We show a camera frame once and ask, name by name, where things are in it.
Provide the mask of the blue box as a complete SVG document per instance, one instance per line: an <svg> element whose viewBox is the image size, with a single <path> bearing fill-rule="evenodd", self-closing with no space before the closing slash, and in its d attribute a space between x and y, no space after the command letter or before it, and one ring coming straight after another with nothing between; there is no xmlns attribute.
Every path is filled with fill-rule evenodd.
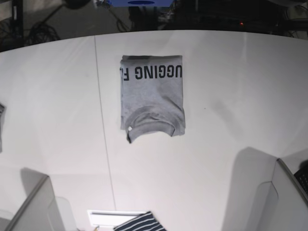
<svg viewBox="0 0 308 231"><path fill-rule="evenodd" d="M169 7L172 4L173 0L109 0L109 2L114 7Z"/></svg>

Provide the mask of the grey partition panel left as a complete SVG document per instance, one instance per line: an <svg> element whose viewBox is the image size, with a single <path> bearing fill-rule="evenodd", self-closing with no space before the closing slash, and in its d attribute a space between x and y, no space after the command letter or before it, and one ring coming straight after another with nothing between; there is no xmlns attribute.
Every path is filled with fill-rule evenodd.
<svg viewBox="0 0 308 231"><path fill-rule="evenodd" d="M43 175L12 219L1 218L2 231L64 231L50 177Z"/></svg>

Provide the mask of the grey T-shirt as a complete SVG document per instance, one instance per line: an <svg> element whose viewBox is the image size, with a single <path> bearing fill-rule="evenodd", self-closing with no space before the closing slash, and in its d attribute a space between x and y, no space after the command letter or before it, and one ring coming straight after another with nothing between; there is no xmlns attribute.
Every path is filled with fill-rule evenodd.
<svg viewBox="0 0 308 231"><path fill-rule="evenodd" d="M133 143L145 134L185 133L182 56L128 56L120 61L121 130Z"/></svg>

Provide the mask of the black keyboard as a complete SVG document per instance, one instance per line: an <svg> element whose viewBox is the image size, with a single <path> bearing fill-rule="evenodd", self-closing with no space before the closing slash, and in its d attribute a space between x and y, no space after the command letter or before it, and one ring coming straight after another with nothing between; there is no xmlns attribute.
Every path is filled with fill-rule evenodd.
<svg viewBox="0 0 308 231"><path fill-rule="evenodd" d="M308 194L308 168L305 167L298 170L294 174L294 176L301 185L301 187L303 188L303 190L306 192L306 194Z"/></svg>

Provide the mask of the grey partition panel right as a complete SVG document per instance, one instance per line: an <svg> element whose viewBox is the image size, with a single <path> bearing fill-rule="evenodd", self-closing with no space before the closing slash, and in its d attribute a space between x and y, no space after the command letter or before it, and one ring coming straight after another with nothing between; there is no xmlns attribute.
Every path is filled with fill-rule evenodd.
<svg viewBox="0 0 308 231"><path fill-rule="evenodd" d="M306 231L308 196L282 159L270 181L257 188L248 231Z"/></svg>

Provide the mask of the navy white striped cloth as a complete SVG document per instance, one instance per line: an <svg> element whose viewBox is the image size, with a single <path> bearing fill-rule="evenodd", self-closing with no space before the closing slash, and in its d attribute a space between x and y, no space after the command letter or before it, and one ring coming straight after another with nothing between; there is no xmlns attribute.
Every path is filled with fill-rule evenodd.
<svg viewBox="0 0 308 231"><path fill-rule="evenodd" d="M141 214L121 225L113 228L115 231L166 231L152 212Z"/></svg>

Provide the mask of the grey partition panel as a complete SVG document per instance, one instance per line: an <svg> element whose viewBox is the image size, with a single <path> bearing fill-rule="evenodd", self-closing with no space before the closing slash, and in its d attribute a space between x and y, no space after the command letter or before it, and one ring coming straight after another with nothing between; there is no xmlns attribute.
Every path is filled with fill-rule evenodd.
<svg viewBox="0 0 308 231"><path fill-rule="evenodd" d="M306 231L308 196L282 159L270 181L257 188L248 231Z"/></svg>
<svg viewBox="0 0 308 231"><path fill-rule="evenodd" d="M50 177L43 175L12 219L1 218L2 231L64 231Z"/></svg>

